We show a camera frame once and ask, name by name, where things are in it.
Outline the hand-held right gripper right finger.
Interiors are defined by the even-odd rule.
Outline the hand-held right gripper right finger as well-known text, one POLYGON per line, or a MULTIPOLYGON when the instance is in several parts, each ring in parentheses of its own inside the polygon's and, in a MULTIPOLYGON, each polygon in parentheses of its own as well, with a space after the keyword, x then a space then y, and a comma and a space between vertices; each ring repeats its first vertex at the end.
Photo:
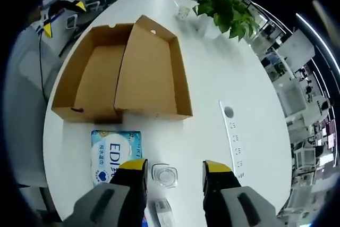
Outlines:
POLYGON ((275 207, 242 186, 225 164, 203 161, 203 210, 207 226, 278 226, 275 207))

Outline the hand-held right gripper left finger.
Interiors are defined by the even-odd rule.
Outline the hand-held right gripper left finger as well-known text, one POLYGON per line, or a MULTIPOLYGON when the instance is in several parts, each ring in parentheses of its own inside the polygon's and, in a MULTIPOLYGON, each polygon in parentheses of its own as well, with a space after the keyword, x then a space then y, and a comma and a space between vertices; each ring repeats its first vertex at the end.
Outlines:
POLYGON ((64 226, 143 226, 147 206, 148 160, 119 166, 109 183, 101 183, 76 201, 64 226))

